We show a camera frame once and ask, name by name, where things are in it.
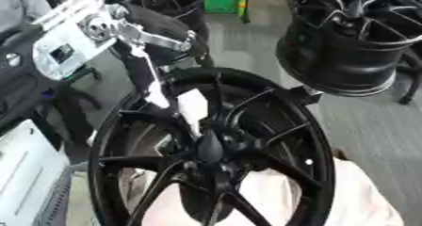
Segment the robotic arm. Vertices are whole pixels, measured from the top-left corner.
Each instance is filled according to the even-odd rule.
[[[37,83],[42,88],[28,92],[33,95],[33,102],[8,105],[7,118],[1,118],[1,124],[32,108],[40,93],[54,86],[54,81],[70,76],[117,43],[124,45],[119,46],[124,48],[119,53],[138,92],[146,101],[163,108],[169,102],[161,91],[155,67],[143,51],[145,44],[194,57],[208,53],[206,43],[186,25],[146,8],[106,5],[105,0],[68,0],[2,45],[0,86],[3,88],[22,74],[31,73],[42,81]]]

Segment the person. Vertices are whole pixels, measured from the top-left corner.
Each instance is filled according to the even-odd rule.
[[[343,153],[334,152],[336,186],[332,210],[325,226],[403,226],[398,211],[383,197],[371,179]],[[146,172],[148,185],[154,174]],[[296,210],[299,186],[286,176],[273,171],[250,173],[240,187],[241,194],[271,225],[285,225]],[[147,211],[142,225],[198,225],[181,204],[177,185],[168,187]],[[217,225],[253,225],[236,210]]]

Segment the wheel rim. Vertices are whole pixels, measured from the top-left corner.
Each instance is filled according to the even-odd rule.
[[[422,40],[420,6],[411,0],[290,0],[295,16],[316,29],[372,45]]]
[[[249,82],[246,87],[248,89],[246,90],[249,92],[250,96],[246,98],[246,100],[243,98],[243,102],[237,101],[237,103],[235,103],[236,105],[231,106],[229,109],[224,109],[224,106],[220,107],[220,105],[222,105],[220,102],[228,102],[228,100],[226,101],[224,98],[227,94],[227,92],[224,91],[228,91],[226,87],[229,84],[231,84],[230,87],[237,84],[237,91],[240,91],[238,89],[238,84],[245,79],[248,79]],[[246,130],[243,133],[248,133],[248,138],[253,140],[252,143],[245,142],[248,144],[248,147],[246,147],[247,150],[245,148],[240,150],[238,143],[235,143],[236,150],[233,149],[234,151],[230,153],[225,152],[224,163],[229,161],[237,164],[239,168],[251,164],[253,165],[253,170],[258,170],[259,167],[272,168],[299,183],[302,190],[302,197],[298,208],[288,225],[323,225],[330,211],[333,199],[333,160],[325,137],[316,121],[304,107],[295,105],[289,101],[288,94],[286,94],[286,91],[283,89],[280,89],[268,80],[264,80],[249,73],[241,73],[229,69],[219,69],[215,71],[189,69],[183,71],[183,73],[175,73],[170,80],[174,81],[172,83],[174,93],[179,93],[185,89],[192,89],[192,86],[194,88],[200,88],[205,96],[207,96],[211,90],[213,93],[217,92],[217,96],[215,96],[214,99],[211,100],[211,98],[208,98],[211,101],[216,102],[217,105],[212,109],[213,115],[215,115],[216,118],[219,118],[218,115],[221,115],[221,117],[224,118],[224,120],[221,120],[226,121],[228,124],[240,124],[239,128],[241,130]],[[123,102],[121,108],[139,109],[142,104],[134,105],[136,100],[137,97],[135,96],[132,99],[129,99],[129,102]],[[256,128],[252,129],[251,127],[248,129],[248,126],[246,125],[251,123],[248,120],[244,120],[244,118],[252,116],[250,120],[257,121],[256,115],[253,116],[253,111],[257,110],[257,106],[259,107],[264,104],[262,103],[263,100],[272,105],[277,104],[278,107],[277,109],[267,107],[266,110],[272,111],[274,109],[274,113],[275,111],[279,111],[280,115],[283,116],[283,114],[285,114],[284,118],[288,119],[283,121],[285,127],[281,126],[281,123],[275,120],[274,124],[270,127],[276,129],[276,131],[275,133],[270,133],[270,137],[259,137],[259,135],[262,136],[263,133],[259,132]],[[157,120],[157,118],[139,113],[138,110],[137,112],[121,111],[121,115],[123,115],[121,119],[124,119],[124,117],[127,117],[126,119],[131,118],[129,121],[132,121],[132,119],[142,119],[147,122],[151,122],[150,119],[153,119],[153,121]],[[127,156],[121,157],[116,150],[113,152],[111,149],[116,148],[112,146],[112,143],[116,143],[116,141],[113,141],[113,138],[122,138],[122,136],[124,136],[124,129],[118,126],[122,121],[124,121],[124,123],[128,122],[126,120],[120,120],[120,117],[116,116],[116,114],[108,118],[105,125],[100,129],[99,139],[94,143],[95,145],[89,161],[89,188],[91,190],[94,208],[101,223],[104,225],[139,225],[138,222],[141,221],[142,215],[151,205],[151,200],[155,198],[156,194],[162,192],[163,188],[167,187],[168,184],[176,183],[187,188],[192,187],[195,190],[200,190],[204,195],[208,195],[211,192],[216,193],[215,195],[213,194],[214,197],[212,197],[212,199],[223,199],[226,204],[239,210],[239,212],[244,214],[255,225],[270,225],[267,220],[263,218],[259,212],[254,210],[254,208],[245,201],[244,197],[237,192],[236,184],[230,183],[224,190],[216,191],[214,190],[214,187],[208,186],[208,184],[205,183],[206,180],[190,180],[189,177],[191,177],[191,174],[188,174],[186,168],[184,168],[187,161],[189,163],[192,161],[197,163],[196,167],[205,177],[214,177],[219,174],[224,175],[222,170],[219,169],[214,169],[213,173],[206,174],[209,165],[204,163],[204,160],[197,160],[197,157],[195,157],[197,155],[194,157],[178,157],[173,154],[168,157],[130,158]],[[167,129],[173,130],[173,128],[175,128],[174,125],[167,125]],[[217,132],[214,126],[210,126],[210,128],[214,128],[213,130],[217,135],[220,133],[220,130]],[[178,138],[179,141],[182,141],[184,140],[185,135],[182,133],[178,136],[173,136]],[[302,151],[307,152],[304,155],[306,158],[312,158],[314,161],[312,166],[304,165],[303,157],[300,156],[298,156],[298,161],[303,165],[297,167],[292,166],[287,160],[280,156],[276,156],[272,153],[264,153],[264,151],[261,150],[261,146],[272,145],[273,143],[276,143],[275,141],[284,141],[284,143],[287,143],[287,141],[296,141],[298,138],[302,140],[302,148],[309,148],[309,151]],[[158,178],[160,180],[156,179],[156,177],[153,182],[153,186],[155,186],[156,190],[152,190],[151,187],[147,189],[147,192],[143,195],[140,206],[138,206],[138,217],[135,217],[134,215],[129,216],[128,210],[122,201],[122,195],[117,193],[119,189],[116,188],[116,184],[119,179],[116,176],[116,172],[117,169],[123,168],[123,166],[129,168],[145,168],[159,172]],[[215,216],[212,213],[214,210],[209,210],[207,212],[211,213],[203,215],[203,225],[214,225],[213,220],[211,220],[211,218],[214,218],[213,216]]]

